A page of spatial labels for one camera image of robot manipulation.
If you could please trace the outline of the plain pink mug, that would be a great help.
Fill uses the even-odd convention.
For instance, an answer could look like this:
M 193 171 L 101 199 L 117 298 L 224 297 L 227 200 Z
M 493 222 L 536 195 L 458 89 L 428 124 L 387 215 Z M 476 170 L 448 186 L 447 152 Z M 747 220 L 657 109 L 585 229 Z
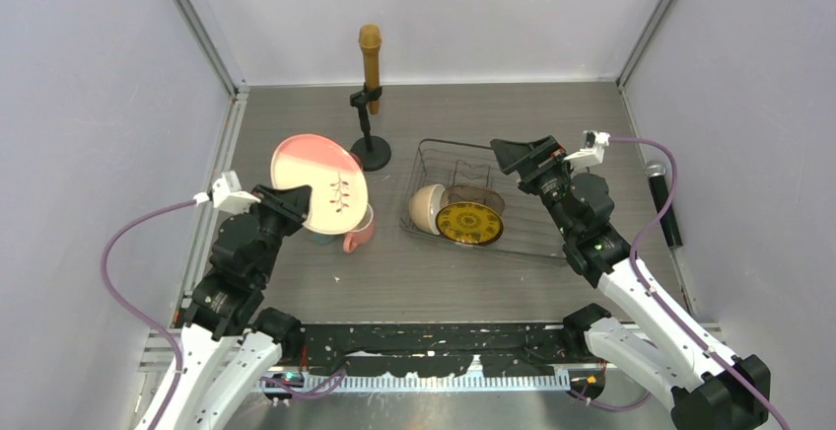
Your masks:
M 344 235 L 342 250 L 346 253 L 355 251 L 358 247 L 368 243 L 375 233 L 375 211 L 368 204 L 363 219 Z

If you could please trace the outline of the blue mug yellow inside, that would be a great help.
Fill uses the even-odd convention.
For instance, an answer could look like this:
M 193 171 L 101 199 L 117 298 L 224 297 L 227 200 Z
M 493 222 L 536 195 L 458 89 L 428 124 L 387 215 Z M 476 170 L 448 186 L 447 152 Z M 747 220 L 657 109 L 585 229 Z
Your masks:
M 313 231 L 309 231 L 308 236 L 313 243 L 321 246 L 328 245 L 336 239 L 335 235 L 321 234 Z

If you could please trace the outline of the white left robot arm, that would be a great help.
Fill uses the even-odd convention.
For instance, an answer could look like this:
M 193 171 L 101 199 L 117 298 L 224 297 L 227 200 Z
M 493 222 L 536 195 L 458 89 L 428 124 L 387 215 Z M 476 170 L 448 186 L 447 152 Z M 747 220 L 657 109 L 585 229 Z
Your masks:
M 301 356 L 300 321 L 261 303 L 284 239 L 308 219 L 312 192 L 261 184 L 246 191 L 236 179 L 217 179 L 195 195 L 195 204 L 211 203 L 229 217 L 210 271 L 193 290 L 163 387 L 138 428 L 222 429 L 270 367 Z

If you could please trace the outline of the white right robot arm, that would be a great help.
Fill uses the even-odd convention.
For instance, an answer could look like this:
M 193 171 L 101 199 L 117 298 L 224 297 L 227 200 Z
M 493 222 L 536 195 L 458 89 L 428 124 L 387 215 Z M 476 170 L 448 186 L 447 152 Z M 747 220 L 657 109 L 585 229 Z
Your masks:
M 552 136 L 490 143 L 500 170 L 517 174 L 519 189 L 541 200 L 571 268 L 644 333 L 637 336 L 591 304 L 565 318 L 564 351 L 576 361 L 595 356 L 615 365 L 668 409 L 678 429 L 756 429 L 778 418 L 766 364 L 740 357 L 690 317 L 639 259 L 637 244 L 612 226 L 608 185 L 588 171 L 601 163 L 609 141 L 589 131 L 574 154 Z

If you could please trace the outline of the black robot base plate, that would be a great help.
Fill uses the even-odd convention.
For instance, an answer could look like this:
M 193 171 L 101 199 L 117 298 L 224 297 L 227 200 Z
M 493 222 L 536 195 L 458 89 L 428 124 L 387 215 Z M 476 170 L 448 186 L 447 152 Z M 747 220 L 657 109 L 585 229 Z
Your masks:
M 302 331 L 303 356 L 292 363 L 316 376 L 460 377 L 472 366 L 490 378 L 605 374 L 604 360 L 559 322 L 308 323 Z

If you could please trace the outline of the pink beige leaf plate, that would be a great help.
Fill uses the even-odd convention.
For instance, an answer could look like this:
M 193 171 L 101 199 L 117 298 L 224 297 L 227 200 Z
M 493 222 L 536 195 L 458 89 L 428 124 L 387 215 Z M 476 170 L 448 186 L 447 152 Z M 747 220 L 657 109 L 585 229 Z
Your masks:
M 344 234 L 363 220 L 369 202 L 363 169 L 339 144 L 318 134 L 283 140 L 270 163 L 274 188 L 312 189 L 304 227 L 318 234 Z

